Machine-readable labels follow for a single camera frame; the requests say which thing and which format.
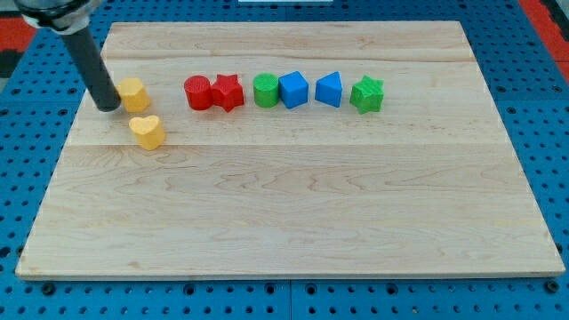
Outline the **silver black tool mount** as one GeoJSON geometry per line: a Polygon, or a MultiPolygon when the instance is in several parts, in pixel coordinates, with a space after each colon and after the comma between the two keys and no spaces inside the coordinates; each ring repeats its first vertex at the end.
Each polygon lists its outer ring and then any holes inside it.
{"type": "Polygon", "coordinates": [[[14,3],[31,27],[71,35],[88,27],[91,14],[105,0],[14,0],[14,3]]]}

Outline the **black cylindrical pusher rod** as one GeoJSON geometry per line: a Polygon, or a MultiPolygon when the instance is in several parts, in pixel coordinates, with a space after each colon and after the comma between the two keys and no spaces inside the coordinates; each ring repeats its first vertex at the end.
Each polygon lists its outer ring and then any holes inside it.
{"type": "Polygon", "coordinates": [[[121,98],[100,56],[88,27],[61,37],[96,108],[111,112],[119,108],[121,98]]]}

